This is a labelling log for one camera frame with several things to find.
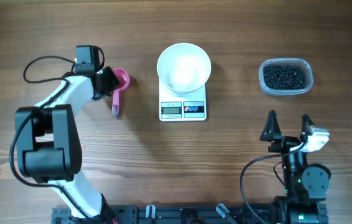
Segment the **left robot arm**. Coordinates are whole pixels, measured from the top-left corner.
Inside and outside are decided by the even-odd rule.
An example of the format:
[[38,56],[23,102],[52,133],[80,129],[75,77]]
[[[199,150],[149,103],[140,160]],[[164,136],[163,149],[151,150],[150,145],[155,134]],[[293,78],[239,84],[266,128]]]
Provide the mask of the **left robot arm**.
[[81,170],[82,146],[75,115],[92,100],[117,97],[129,81],[125,71],[69,72],[44,101],[16,111],[16,133],[9,152],[15,178],[25,185],[51,188],[70,209],[75,223],[118,223],[105,197]]

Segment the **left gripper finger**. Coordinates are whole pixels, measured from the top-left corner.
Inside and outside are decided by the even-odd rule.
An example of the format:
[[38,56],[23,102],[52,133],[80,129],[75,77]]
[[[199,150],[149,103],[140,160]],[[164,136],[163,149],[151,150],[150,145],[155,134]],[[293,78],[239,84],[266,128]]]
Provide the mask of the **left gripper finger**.
[[120,81],[117,79],[115,72],[110,67],[105,67],[103,69],[102,83],[104,93],[111,93],[120,85]]
[[93,100],[94,101],[98,101],[98,100],[101,100],[102,98],[104,98],[106,96],[111,97],[111,95],[112,95],[111,92],[105,92],[105,93],[96,92],[96,93],[94,93]]

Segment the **pink plastic measuring scoop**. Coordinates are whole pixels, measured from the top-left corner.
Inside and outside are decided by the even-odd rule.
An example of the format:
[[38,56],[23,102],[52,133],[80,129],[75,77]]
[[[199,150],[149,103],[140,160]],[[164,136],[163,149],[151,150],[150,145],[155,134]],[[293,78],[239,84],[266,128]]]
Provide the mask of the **pink plastic measuring scoop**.
[[112,115],[117,118],[120,112],[120,92],[126,90],[130,84],[130,76],[123,68],[113,69],[120,85],[113,91]]

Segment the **black beans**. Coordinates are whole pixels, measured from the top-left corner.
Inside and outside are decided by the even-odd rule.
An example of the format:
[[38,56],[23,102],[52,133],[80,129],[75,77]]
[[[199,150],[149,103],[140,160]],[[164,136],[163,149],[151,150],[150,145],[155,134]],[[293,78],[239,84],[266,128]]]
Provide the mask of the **black beans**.
[[298,90],[305,87],[305,72],[296,65],[264,67],[264,82],[275,90]]

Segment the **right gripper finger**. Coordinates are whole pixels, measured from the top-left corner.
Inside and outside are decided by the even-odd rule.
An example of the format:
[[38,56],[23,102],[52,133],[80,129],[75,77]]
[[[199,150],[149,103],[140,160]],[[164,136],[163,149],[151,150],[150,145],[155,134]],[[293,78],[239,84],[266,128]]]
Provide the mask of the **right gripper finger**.
[[281,138],[282,133],[278,125],[277,113],[275,110],[271,110],[259,139],[261,141],[275,141]]
[[304,114],[302,116],[302,131],[300,135],[301,139],[306,139],[308,136],[312,135],[311,126],[313,126],[313,121],[308,114]]

